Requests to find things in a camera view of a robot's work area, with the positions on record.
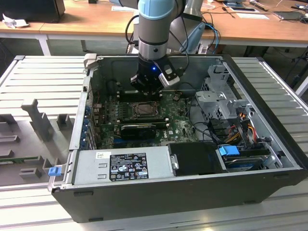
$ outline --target green circuit board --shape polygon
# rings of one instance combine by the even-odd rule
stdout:
[[[176,91],[163,92],[160,101],[157,102],[129,102],[122,103],[116,97],[102,102],[103,109],[99,124],[100,149],[132,148],[165,146],[170,142],[193,142],[198,141],[195,131],[187,117],[187,103],[185,98]],[[151,140],[124,141],[121,139],[120,128],[126,124],[142,124],[137,114],[145,114],[145,110],[154,108],[149,117],[151,119],[168,118],[168,127],[156,129],[156,136]]]

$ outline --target motherboard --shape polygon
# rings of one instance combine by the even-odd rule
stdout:
[[[187,101],[174,90],[163,91],[159,101],[124,102],[109,96],[94,105],[97,147],[151,147],[198,141],[187,117]]]

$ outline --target white desk leg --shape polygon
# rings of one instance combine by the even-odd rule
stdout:
[[[305,91],[308,89],[308,76],[306,77],[306,79],[304,80],[304,82],[298,87],[298,89],[296,90],[296,94],[301,97]]]
[[[40,47],[42,48],[43,54],[50,56],[50,50],[49,50],[49,41],[46,35],[37,35],[37,40],[40,43]]]
[[[81,40],[81,47],[82,47],[82,51],[87,51],[88,50],[85,40]]]

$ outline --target power supply label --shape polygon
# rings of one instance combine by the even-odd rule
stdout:
[[[111,181],[148,179],[148,163],[145,153],[110,155]]]

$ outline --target black computer case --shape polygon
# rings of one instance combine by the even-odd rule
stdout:
[[[2,14],[13,19],[57,23],[65,12],[63,0],[0,0]]]

